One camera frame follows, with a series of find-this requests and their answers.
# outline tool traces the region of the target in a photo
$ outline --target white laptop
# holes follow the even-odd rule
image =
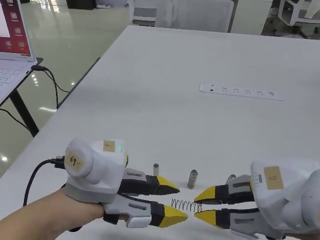
[[[35,64],[20,0],[0,0],[0,105]]]

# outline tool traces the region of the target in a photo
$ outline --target black table leg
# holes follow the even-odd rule
[[[39,129],[30,115],[30,112],[28,111],[24,101],[22,100],[18,90],[14,90],[10,96],[10,99],[15,107],[15,109],[20,114],[22,120],[24,121],[25,125],[29,129],[31,135],[35,137],[37,133],[39,132]]]

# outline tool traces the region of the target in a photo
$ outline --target laptop keyboard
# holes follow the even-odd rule
[[[11,83],[12,79],[19,74],[19,69],[0,68],[0,93]]]

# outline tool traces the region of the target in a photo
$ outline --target yellow fingertip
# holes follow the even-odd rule
[[[200,195],[194,199],[194,202],[203,201],[206,199],[214,199],[215,197],[216,197],[216,186],[211,186],[206,190],[204,190],[202,193],[200,193]]]
[[[159,228],[167,228],[172,225],[184,222],[188,215],[174,207],[164,205],[164,218],[161,221]]]
[[[125,166],[127,166],[129,163],[129,157],[128,157],[128,154],[125,153]]]
[[[217,228],[221,228],[217,226],[217,219],[216,219],[216,211],[215,210],[208,210],[208,211],[200,211],[194,214],[197,219],[205,221],[206,223],[215,226]]]
[[[156,178],[157,178],[160,186],[161,186],[161,185],[162,185],[162,186],[169,186],[169,187],[171,187],[171,188],[174,188],[174,189],[179,190],[179,188],[178,188],[176,185],[174,185],[172,182],[168,181],[168,180],[165,179],[164,177],[162,177],[162,176],[157,176]]]
[[[252,183],[252,179],[250,178],[250,189],[251,189],[251,192],[254,192],[254,185]]]

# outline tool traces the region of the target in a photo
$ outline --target power outlet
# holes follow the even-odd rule
[[[284,101],[284,99],[275,91],[253,90],[249,88],[218,86],[214,84],[201,84],[199,88],[202,93],[222,94],[229,96],[247,97],[254,99],[268,99],[275,101]]]

